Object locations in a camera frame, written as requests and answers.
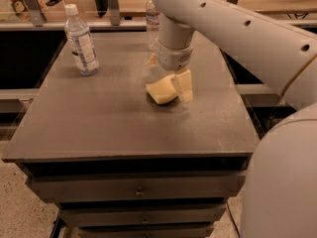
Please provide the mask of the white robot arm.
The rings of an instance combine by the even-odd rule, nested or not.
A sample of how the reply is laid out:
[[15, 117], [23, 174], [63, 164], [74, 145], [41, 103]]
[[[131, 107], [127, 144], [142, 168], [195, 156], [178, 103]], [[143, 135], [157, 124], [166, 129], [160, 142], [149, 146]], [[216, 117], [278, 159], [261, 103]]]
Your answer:
[[317, 38], [222, 0], [153, 0], [168, 70], [189, 63], [199, 32], [294, 108], [259, 142], [247, 169], [241, 238], [317, 238]]

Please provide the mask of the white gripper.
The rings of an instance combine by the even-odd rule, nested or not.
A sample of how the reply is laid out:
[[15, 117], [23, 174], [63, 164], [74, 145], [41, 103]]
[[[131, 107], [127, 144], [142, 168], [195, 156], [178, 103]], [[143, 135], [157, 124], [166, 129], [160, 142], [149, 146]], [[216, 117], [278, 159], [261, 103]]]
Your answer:
[[176, 71], [171, 83], [177, 93], [178, 98], [183, 103], [188, 103], [193, 99], [191, 71], [186, 66], [191, 59], [193, 46], [181, 50], [167, 48], [159, 41], [154, 44], [154, 54], [151, 54], [147, 65], [160, 64], [165, 70]]

